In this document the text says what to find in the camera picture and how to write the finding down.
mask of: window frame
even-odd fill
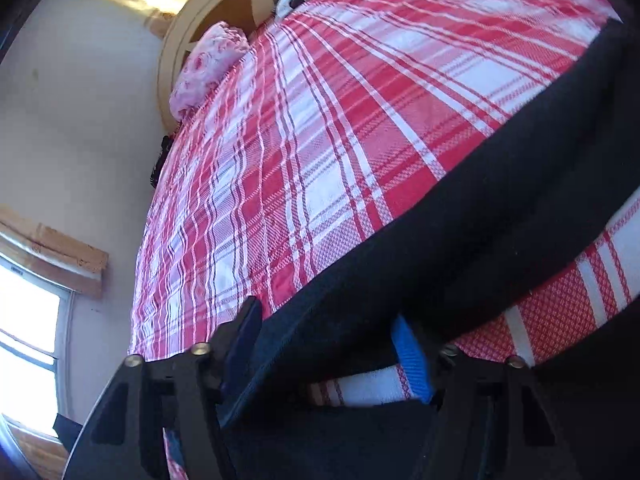
[[[14,272],[18,274],[22,279],[27,282],[36,285],[37,287],[46,290],[47,292],[51,292],[60,298],[60,303],[58,304],[58,318],[56,319],[56,339],[54,343],[53,352],[47,352],[34,346],[26,341],[17,338],[9,332],[6,332],[0,326],[0,332],[9,339],[14,340],[20,345],[28,346],[29,348],[40,352],[41,354],[50,356],[53,359],[52,365],[47,365],[46,363],[40,362],[35,358],[31,358],[19,350],[15,348],[11,348],[2,342],[0,342],[0,346],[11,352],[15,356],[25,359],[26,361],[35,364],[36,366],[40,366],[46,370],[53,371],[55,380],[56,380],[56,400],[58,402],[58,413],[64,415],[68,418],[72,418],[71,406],[68,398],[68,346],[69,346],[69,325],[71,321],[71,309],[73,305],[74,292],[72,290],[68,290],[61,285],[57,285],[52,282],[48,282],[43,278],[33,274],[27,269],[21,267],[20,265],[14,264],[11,260],[5,257],[3,254],[0,254],[0,266],[9,270],[10,272]]]

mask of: red woven fabric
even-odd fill
[[[158,359],[207,340],[250,294],[269,317],[558,78],[610,15],[605,0],[310,0],[265,27],[168,155],[138,255],[130,351]],[[539,362],[624,308],[640,290],[639,243],[625,235],[634,207],[457,343]],[[394,393],[369,402],[411,396],[394,370]],[[344,381],[312,397],[357,404],[358,378]]]

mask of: hole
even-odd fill
[[[292,9],[295,9],[296,7],[299,7],[300,5],[302,5],[303,3],[305,3],[304,0],[290,0],[289,7],[291,7]]]
[[[112,446],[124,444],[128,395],[129,386],[127,384],[117,386],[92,434],[92,440],[96,444],[111,444]]]
[[[533,396],[531,388],[522,389],[522,425],[524,441],[528,446],[554,446],[556,438],[551,431],[545,412]]]

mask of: white wall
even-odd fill
[[[110,254],[76,296],[71,416],[84,422],[129,343],[134,267],[164,134],[161,41],[105,0],[43,0],[0,64],[0,203]]]

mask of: window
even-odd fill
[[[66,413],[66,332],[71,292],[0,258],[0,412],[55,435]]]

